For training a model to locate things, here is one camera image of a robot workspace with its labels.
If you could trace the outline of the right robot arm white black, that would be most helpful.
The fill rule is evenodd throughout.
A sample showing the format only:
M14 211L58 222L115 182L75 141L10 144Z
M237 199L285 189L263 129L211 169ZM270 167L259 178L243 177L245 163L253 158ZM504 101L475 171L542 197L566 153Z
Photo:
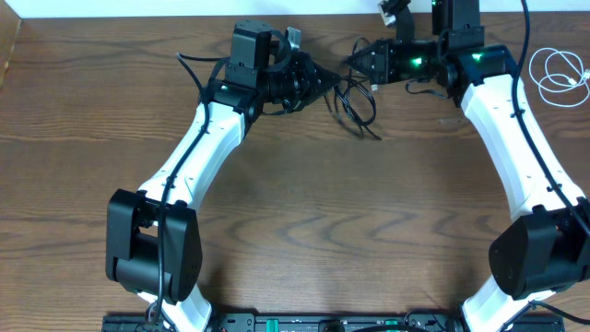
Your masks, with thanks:
M589 278L589 202L563 170L525 95L523 58L486 44L476 1L435 1L429 41L405 1L382 1L393 39L353 53L373 85L435 80L475 126L501 178L511 225L490 245L490 277L445 323L448 331L539 330L525 314Z

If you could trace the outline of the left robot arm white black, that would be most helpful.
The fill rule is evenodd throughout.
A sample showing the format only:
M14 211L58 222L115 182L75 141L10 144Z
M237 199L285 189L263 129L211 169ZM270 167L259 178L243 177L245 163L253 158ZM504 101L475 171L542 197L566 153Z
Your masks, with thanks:
M258 20L236 22L230 55L192 79L195 118L164 164L107 206L105 273L148 303L140 331L203 331L212 306L197 286L203 254L197 213L208 187L267 103L302 111L340 77L301 50L301 33Z

